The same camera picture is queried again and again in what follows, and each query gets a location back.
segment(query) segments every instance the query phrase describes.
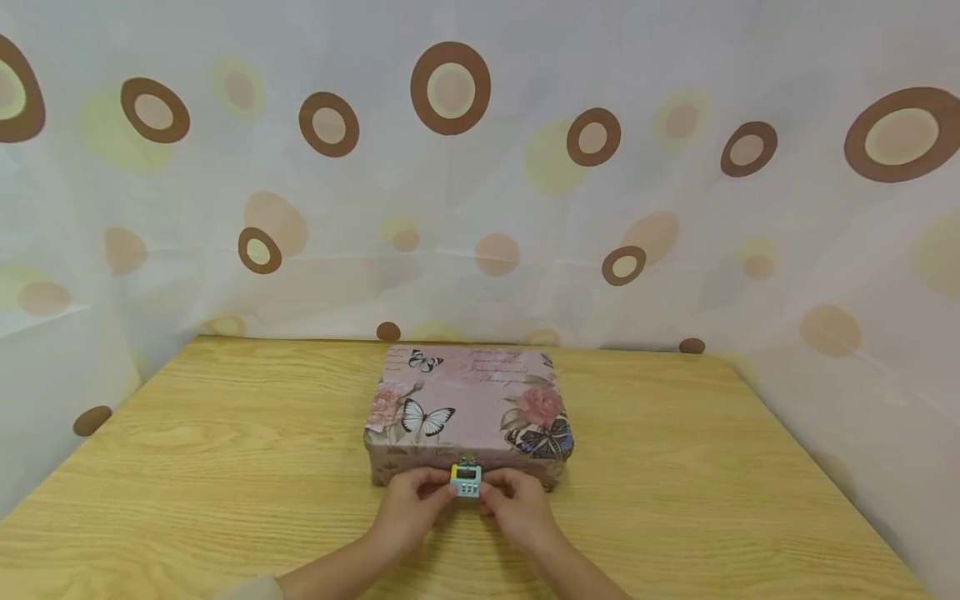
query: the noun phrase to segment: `wood grain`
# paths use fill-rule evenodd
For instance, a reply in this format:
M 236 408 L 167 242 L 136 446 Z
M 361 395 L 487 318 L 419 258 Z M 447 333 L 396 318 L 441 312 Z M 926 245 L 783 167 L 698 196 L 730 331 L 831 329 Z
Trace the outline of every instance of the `wood grain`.
M 2 596 L 210 598 L 353 540 L 386 349 L 198 338 L 0 524 Z M 557 519 L 635 597 L 927 597 L 718 359 L 551 354 L 577 440 Z M 464 501 L 369 596 L 548 593 Z

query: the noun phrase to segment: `pink rose print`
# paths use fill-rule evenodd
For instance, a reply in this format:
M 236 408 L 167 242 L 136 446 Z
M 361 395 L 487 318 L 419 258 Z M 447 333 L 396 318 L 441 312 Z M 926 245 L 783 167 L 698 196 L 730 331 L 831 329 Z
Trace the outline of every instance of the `pink rose print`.
M 396 413 L 400 410 L 400 399 L 406 392 L 407 390 L 397 384 L 381 383 L 378 385 L 376 394 L 373 395 L 370 416 L 367 417 L 367 428 L 381 433 L 393 424 Z
M 564 411 L 564 399 L 555 388 L 528 388 L 516 406 L 527 422 L 548 428 Z

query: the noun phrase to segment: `brown circle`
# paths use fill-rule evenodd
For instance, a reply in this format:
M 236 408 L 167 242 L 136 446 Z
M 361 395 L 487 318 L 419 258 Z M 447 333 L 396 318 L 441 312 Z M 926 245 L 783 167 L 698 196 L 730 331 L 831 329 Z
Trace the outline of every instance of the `brown circle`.
M 58 315 L 70 305 L 70 292 L 53 281 L 35 281 L 20 290 L 20 308 L 35 317 Z
M 751 256 L 743 261 L 743 273 L 750 279 L 766 279 L 774 273 L 774 261 L 766 256 Z
M 170 113 L 174 116 L 170 127 L 156 129 L 147 125 L 140 118 L 140 115 L 136 113 L 135 103 L 136 99 L 143 94 L 157 96 L 163 104 L 167 105 Z M 190 131 L 190 113 L 187 112 L 180 96 L 166 85 L 152 79 L 134 77 L 123 82 L 120 87 L 120 106 L 136 132 L 152 142 L 170 144 L 182 140 L 186 133 Z
M 867 135 L 877 121 L 891 112 L 919 108 L 933 115 L 940 135 L 922 156 L 903 164 L 882 164 L 867 154 Z M 898 183 L 914 180 L 937 169 L 960 149 L 960 99 L 939 87 L 908 87 L 887 94 L 856 117 L 843 152 L 851 168 L 868 180 Z
M 336 143 L 324 142 L 313 127 L 313 115 L 321 108 L 336 110 L 347 126 L 343 138 Z M 356 113 L 346 100 L 334 93 L 319 91 L 310 94 L 300 107 L 300 133 L 303 134 L 306 143 L 320 154 L 339 158 L 350 154 L 350 151 L 356 147 L 360 139 L 360 121 L 357 120 Z
M 684 354 L 703 354 L 707 345 L 700 338 L 686 338 L 680 342 L 679 348 Z
M 580 133 L 590 123 L 598 123 L 607 132 L 607 141 L 599 151 L 587 154 L 580 149 Z M 605 108 L 591 108 L 580 113 L 566 132 L 566 152 L 570 159 L 584 167 L 607 162 L 620 146 L 620 122 Z
M 20 79 L 25 99 L 23 110 L 19 114 L 0 120 L 0 142 L 7 144 L 22 142 L 34 137 L 43 129 L 47 119 L 43 94 L 40 93 L 40 84 L 36 82 L 34 69 L 30 67 L 27 58 L 5 36 L 0 36 L 0 60 L 5 62 Z
M 259 240 L 270 251 L 270 259 L 264 264 L 259 264 L 252 258 L 247 251 L 247 245 L 251 240 Z M 274 241 L 274 238 L 267 235 L 263 229 L 245 228 L 240 231 L 240 237 L 237 240 L 237 252 L 240 254 L 240 262 L 245 267 L 260 275 L 268 275 L 280 268 L 283 262 L 283 254 L 280 253 L 280 247 Z
M 396 323 L 384 321 L 376 328 L 376 339 L 384 342 L 395 342 L 400 339 L 400 328 Z
M 455 62 L 463 66 L 473 78 L 473 104 L 467 112 L 455 119 L 441 116 L 430 106 L 427 86 L 430 76 L 442 64 Z M 490 103 L 490 70 L 476 50 L 459 41 L 442 41 L 420 55 L 410 76 L 410 99 L 417 116 L 434 132 L 440 135 L 457 135 L 476 125 Z
M 73 421 L 73 432 L 82 438 L 92 436 L 112 415 L 109 406 L 94 406 Z
M 613 264 L 624 256 L 632 256 L 635 258 L 636 267 L 634 267 L 634 270 L 629 275 L 621 277 L 613 272 Z M 607 257 L 603 259 L 603 266 L 600 267 L 600 273 L 603 274 L 603 278 L 606 279 L 607 283 L 610 285 L 627 285 L 639 277 L 646 262 L 647 253 L 643 251 L 643 248 L 639 246 L 621 246 L 620 248 L 617 248 L 613 252 L 607 254 Z
M 755 135 L 763 141 L 763 150 L 760 151 L 759 156 L 753 162 L 748 164 L 736 164 L 731 158 L 731 152 L 733 151 L 733 145 L 736 144 L 741 138 L 748 135 Z M 744 123 L 740 127 L 736 128 L 736 131 L 733 132 L 733 135 L 730 136 L 730 139 L 727 140 L 727 145 L 723 149 L 723 154 L 720 155 L 720 170 L 726 173 L 731 177 L 746 177 L 756 173 L 762 169 L 770 159 L 774 157 L 774 152 L 777 151 L 777 131 L 769 123 L 764 123 L 763 121 L 751 121 L 750 123 Z

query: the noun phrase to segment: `butterfly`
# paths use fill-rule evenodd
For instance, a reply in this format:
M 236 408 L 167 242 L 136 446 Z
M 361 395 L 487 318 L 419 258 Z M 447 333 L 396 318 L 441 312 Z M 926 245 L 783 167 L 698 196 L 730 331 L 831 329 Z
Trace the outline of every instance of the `butterfly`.
M 508 431 L 504 439 L 508 444 L 533 458 L 564 459 L 573 453 L 573 433 L 566 413 L 560 413 L 550 428 L 538 427 Z
M 431 372 L 434 367 L 439 366 L 443 362 L 443 358 L 437 358 L 436 356 L 427 356 L 419 350 L 414 350 L 410 355 L 410 361 L 407 363 L 414 369 L 420 367 L 422 372 Z
M 432 437 L 444 430 L 444 425 L 457 412 L 455 408 L 438 408 L 429 415 L 423 412 L 420 403 L 412 398 L 407 398 L 403 403 L 403 419 L 400 424 L 403 428 L 418 434 L 422 431 L 426 437 Z

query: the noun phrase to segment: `decorative box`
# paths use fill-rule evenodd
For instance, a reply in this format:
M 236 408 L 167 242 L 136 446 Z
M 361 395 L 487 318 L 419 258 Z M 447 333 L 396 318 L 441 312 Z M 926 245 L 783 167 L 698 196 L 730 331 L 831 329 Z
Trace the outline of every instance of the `decorative box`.
M 519 348 L 391 347 L 364 442 L 377 485 L 472 459 L 524 470 L 551 490 L 573 451 L 553 361 Z

